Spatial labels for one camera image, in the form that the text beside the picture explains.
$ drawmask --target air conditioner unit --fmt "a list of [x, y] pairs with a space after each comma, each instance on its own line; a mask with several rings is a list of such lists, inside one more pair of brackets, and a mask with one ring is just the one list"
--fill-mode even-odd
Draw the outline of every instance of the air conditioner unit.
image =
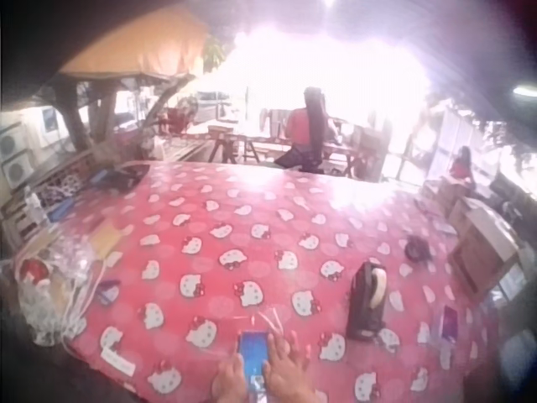
[[0, 162], [9, 160], [25, 149], [23, 126], [20, 123], [0, 129]]
[[21, 186], [33, 173], [28, 153], [22, 153], [2, 165], [2, 171], [8, 180], [9, 187], [16, 189]]

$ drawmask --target hello kitty print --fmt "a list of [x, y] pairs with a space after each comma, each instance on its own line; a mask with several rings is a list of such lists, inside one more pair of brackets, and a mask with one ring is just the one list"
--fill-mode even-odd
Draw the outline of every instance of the hello kitty print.
[[[447, 259], [456, 240], [422, 219], [414, 196], [256, 166], [155, 164], [154, 178], [127, 195], [92, 193], [69, 220], [84, 228], [89, 216], [110, 217], [122, 239], [103, 277], [118, 283], [66, 340], [115, 380], [102, 351], [133, 365], [120, 384], [145, 400], [203, 401], [241, 330], [295, 330], [311, 346], [309, 373], [323, 402], [440, 399], [439, 379], [454, 381], [495, 345], [493, 309], [472, 305]], [[408, 233], [428, 234], [428, 264], [404, 257]], [[361, 344], [345, 326], [365, 260], [383, 265], [388, 279], [383, 328]], [[453, 349], [433, 349], [444, 305], [457, 310], [461, 337]]]

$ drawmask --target long black hair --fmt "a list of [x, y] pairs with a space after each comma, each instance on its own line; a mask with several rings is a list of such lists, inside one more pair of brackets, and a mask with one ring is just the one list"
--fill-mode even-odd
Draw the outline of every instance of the long black hair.
[[455, 161], [457, 161], [459, 164], [463, 164], [468, 169], [472, 168], [472, 152], [470, 150], [470, 147], [467, 145], [463, 145], [459, 149], [459, 155], [456, 157]]
[[320, 88], [309, 86], [304, 91], [304, 101], [308, 112], [311, 148], [316, 162], [320, 164], [322, 161], [322, 144], [328, 128], [325, 98]]

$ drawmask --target phone screen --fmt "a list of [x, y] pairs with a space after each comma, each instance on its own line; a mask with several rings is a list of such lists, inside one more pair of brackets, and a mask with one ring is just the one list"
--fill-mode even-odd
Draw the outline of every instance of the phone screen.
[[244, 358], [244, 377], [253, 392], [265, 390], [263, 362], [269, 359], [266, 332], [243, 332], [239, 342], [239, 353]]
[[459, 333], [458, 317], [456, 311], [444, 306], [441, 323], [441, 336], [450, 343], [455, 344]]

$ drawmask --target hand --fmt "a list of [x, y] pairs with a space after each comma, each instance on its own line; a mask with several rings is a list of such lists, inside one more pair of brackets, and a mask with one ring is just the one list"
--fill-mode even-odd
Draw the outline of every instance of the hand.
[[310, 346], [300, 350], [296, 332], [291, 333], [290, 352], [283, 336], [268, 335], [268, 362], [263, 364], [267, 390], [282, 403], [313, 403], [315, 392], [305, 371], [310, 363]]
[[244, 360], [234, 353], [218, 366], [218, 374], [212, 382], [212, 396], [218, 403], [241, 403], [248, 393], [244, 379]]

